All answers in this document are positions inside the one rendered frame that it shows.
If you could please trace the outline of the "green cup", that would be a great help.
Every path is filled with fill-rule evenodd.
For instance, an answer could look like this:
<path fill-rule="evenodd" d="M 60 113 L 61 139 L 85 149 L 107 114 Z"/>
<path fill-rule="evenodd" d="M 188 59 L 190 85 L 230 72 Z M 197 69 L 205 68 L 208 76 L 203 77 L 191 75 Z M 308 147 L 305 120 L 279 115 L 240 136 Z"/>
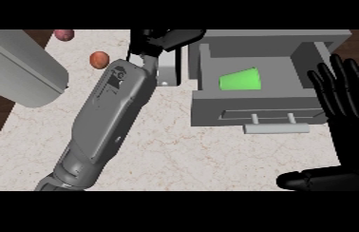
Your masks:
<path fill-rule="evenodd" d="M 221 90 L 259 90 L 261 76 L 256 68 L 246 68 L 218 77 Z"/>

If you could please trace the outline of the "grey cabinet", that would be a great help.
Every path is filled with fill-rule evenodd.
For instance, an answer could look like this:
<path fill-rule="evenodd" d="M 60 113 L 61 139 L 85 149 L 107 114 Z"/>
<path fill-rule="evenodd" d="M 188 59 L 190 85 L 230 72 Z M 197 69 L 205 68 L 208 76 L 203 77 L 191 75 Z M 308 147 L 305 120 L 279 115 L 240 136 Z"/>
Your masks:
<path fill-rule="evenodd" d="M 211 29 L 187 49 L 188 77 L 196 99 L 313 97 L 307 71 L 326 62 L 349 31 L 345 29 Z M 256 68 L 258 90 L 227 91 L 218 77 Z"/>

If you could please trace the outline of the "dark red round fruit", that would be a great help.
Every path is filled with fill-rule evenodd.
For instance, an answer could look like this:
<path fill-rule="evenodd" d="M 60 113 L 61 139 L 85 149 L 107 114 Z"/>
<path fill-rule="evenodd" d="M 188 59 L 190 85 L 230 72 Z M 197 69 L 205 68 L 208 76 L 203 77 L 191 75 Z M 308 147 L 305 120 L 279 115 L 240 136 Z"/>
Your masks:
<path fill-rule="evenodd" d="M 73 38 L 73 30 L 72 29 L 55 29 L 53 31 L 54 37 L 61 41 L 66 42 Z"/>

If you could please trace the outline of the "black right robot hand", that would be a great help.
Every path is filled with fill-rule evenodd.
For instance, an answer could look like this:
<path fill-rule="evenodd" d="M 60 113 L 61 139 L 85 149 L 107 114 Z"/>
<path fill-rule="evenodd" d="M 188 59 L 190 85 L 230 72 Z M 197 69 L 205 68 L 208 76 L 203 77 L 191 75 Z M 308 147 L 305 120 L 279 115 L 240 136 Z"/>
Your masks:
<path fill-rule="evenodd" d="M 293 191 L 359 191 L 359 65 L 352 59 L 329 56 L 330 68 L 317 64 L 307 76 L 327 118 L 338 166 L 280 174 L 276 184 Z"/>

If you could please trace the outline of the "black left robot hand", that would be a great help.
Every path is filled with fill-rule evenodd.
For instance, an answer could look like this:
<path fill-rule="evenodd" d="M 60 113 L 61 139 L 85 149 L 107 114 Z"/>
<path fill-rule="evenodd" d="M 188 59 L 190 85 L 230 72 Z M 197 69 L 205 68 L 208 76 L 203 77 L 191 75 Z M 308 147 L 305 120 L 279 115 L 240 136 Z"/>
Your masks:
<path fill-rule="evenodd" d="M 205 33 L 203 29 L 132 29 L 128 53 L 157 57 L 162 51 L 169 52 L 199 41 Z"/>

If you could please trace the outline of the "pale grey upright block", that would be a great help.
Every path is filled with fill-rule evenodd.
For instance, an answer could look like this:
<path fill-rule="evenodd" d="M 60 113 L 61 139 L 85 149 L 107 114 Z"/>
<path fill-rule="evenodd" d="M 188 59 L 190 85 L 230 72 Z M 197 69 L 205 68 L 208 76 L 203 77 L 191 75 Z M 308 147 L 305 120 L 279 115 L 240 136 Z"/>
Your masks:
<path fill-rule="evenodd" d="M 162 52 L 157 57 L 156 85 L 177 87 L 180 85 L 180 50 Z"/>

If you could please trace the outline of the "orange-brown round fruit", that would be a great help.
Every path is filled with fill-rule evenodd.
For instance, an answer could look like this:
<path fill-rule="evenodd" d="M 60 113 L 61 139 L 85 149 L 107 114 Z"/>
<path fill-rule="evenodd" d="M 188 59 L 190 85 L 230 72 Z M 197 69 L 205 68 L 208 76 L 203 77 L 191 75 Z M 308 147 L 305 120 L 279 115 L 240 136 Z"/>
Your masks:
<path fill-rule="evenodd" d="M 89 65 L 95 69 L 103 69 L 106 68 L 109 64 L 109 55 L 103 51 L 95 51 L 89 55 Z"/>

